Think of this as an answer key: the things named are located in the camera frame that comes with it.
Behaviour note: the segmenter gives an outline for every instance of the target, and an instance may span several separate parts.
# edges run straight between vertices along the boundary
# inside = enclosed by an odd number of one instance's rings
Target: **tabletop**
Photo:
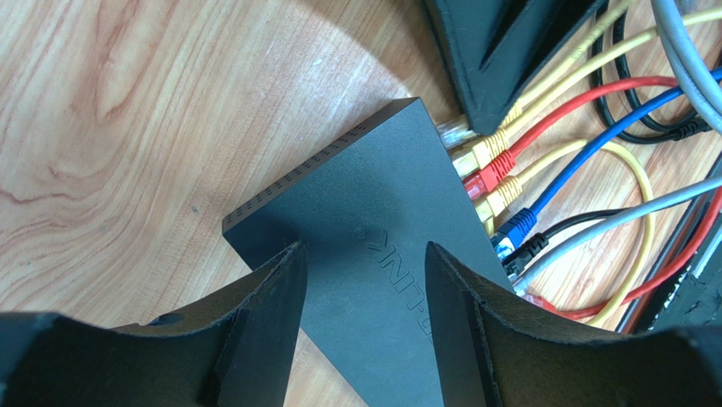
[[[417,0],[0,0],[0,14],[0,311],[147,323],[246,275],[220,235],[223,216],[389,100],[421,97],[437,124],[458,115]],[[627,32],[653,24],[638,2]],[[720,24],[691,33],[715,64]],[[633,75],[671,75],[658,41],[629,58]],[[617,117],[627,109],[609,101]],[[585,107],[519,163],[602,129]],[[722,142],[707,133],[628,147],[661,195],[703,178]],[[600,153],[539,227],[640,199],[625,166]],[[657,215],[655,254],[683,210]],[[595,304],[623,279],[640,233],[635,222],[582,245],[533,290],[562,309]],[[286,405],[364,402],[301,332]]]

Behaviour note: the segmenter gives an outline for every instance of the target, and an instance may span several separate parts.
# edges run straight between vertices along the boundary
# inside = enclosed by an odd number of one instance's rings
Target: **black cable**
[[[572,216],[571,218],[562,220],[558,224],[550,227],[549,229],[546,229],[541,234],[544,235],[547,239],[551,239],[552,237],[557,236],[559,233],[569,229],[572,226],[577,226],[579,224],[591,222],[593,220],[607,219],[609,216],[614,216],[623,210],[624,209],[595,210],[594,212],[587,212],[585,214]]]
[[[604,3],[602,7],[599,8],[597,11],[597,18],[599,18],[602,14],[604,14],[607,11],[608,3]],[[615,22],[615,34],[617,35],[618,40],[624,39],[624,22],[625,22],[626,14],[622,14],[621,17]],[[600,36],[592,45],[591,45],[591,55],[594,57],[595,55],[599,54],[603,50],[604,45],[604,35]],[[617,59],[615,59],[615,63],[618,65],[618,68],[621,67],[620,71],[620,77],[624,74],[627,74],[627,77],[629,76],[629,66],[627,64],[627,59],[625,55],[620,55]],[[595,70],[590,75],[590,82],[592,87],[598,87],[603,85],[603,73],[602,68],[600,67],[598,70]],[[630,104],[632,106],[635,106],[634,109],[639,107],[640,101],[639,97],[636,95],[636,92],[633,93],[633,95],[630,93],[628,95],[628,98],[634,98],[634,100],[630,100]],[[609,111],[609,106],[607,105],[607,99],[602,96],[601,98],[594,101],[595,108],[597,109],[597,112],[599,113],[599,116],[602,118],[602,121],[607,127],[611,127],[616,123],[616,120],[612,116],[611,112]],[[657,144],[660,142],[669,142],[669,141],[679,141],[682,139],[685,139],[687,137],[694,136],[698,133],[705,132],[705,131],[711,131],[712,128],[701,118],[692,118],[692,120],[687,120],[688,118],[685,117],[682,121],[679,121],[672,125],[667,125],[670,129],[670,131],[663,132],[663,134],[655,134],[655,135],[648,135],[648,136],[636,136],[633,134],[630,134],[627,131],[622,131],[619,134],[619,138],[626,142],[632,142],[635,144]],[[654,121],[651,117],[645,116],[645,118],[642,119],[642,123],[645,125],[649,124],[651,126],[659,125],[658,122]]]
[[[507,271],[507,275],[518,276],[524,271],[526,266],[549,245],[549,239],[557,236],[562,231],[585,222],[607,219],[609,216],[614,216],[622,210],[624,209],[595,210],[593,212],[572,216],[571,218],[560,221],[542,233],[537,233],[504,259],[502,265]]]

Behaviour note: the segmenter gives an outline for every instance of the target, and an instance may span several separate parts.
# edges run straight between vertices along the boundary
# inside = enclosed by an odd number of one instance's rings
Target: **wooden table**
[[[634,8],[628,32],[653,24],[648,7]],[[220,235],[221,218],[345,129],[393,98],[422,97],[437,123],[458,113],[416,0],[3,0],[0,15],[2,311],[148,322],[248,273]],[[691,30],[709,65],[719,31]],[[669,74],[658,42],[630,53],[630,64],[635,75]],[[610,103],[621,115],[620,99]],[[522,164],[601,129],[582,109]],[[659,195],[703,177],[722,143],[708,133],[632,151]],[[639,200],[628,170],[600,153],[540,227]],[[658,216],[656,248],[682,210]],[[535,290],[560,307],[608,296],[639,229],[575,250]],[[286,400],[363,405],[302,332]]]

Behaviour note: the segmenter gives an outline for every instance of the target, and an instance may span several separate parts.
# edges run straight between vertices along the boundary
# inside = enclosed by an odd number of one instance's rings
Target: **wood grain surface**
[[[647,3],[628,32],[653,25]],[[0,0],[0,15],[1,311],[146,323],[247,274],[220,235],[223,216],[354,123],[408,96],[437,123],[458,114],[416,0]],[[691,32],[715,64],[719,23]],[[670,73],[658,41],[630,53],[630,65],[634,75]],[[620,99],[610,103],[621,116]],[[601,129],[582,109],[521,163]],[[708,133],[632,151],[659,195],[702,178],[722,143]],[[639,199],[629,171],[600,153],[540,227]],[[682,210],[658,216],[655,248]],[[563,308],[596,303],[628,270],[638,237],[637,224],[612,231],[534,289]],[[286,404],[364,402],[301,333]]]

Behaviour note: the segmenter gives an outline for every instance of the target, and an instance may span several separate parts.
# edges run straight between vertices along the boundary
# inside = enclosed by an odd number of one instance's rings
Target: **blue connector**
[[[519,248],[534,225],[536,225],[536,215],[527,208],[512,216],[492,237],[492,245],[497,257],[504,260]]]

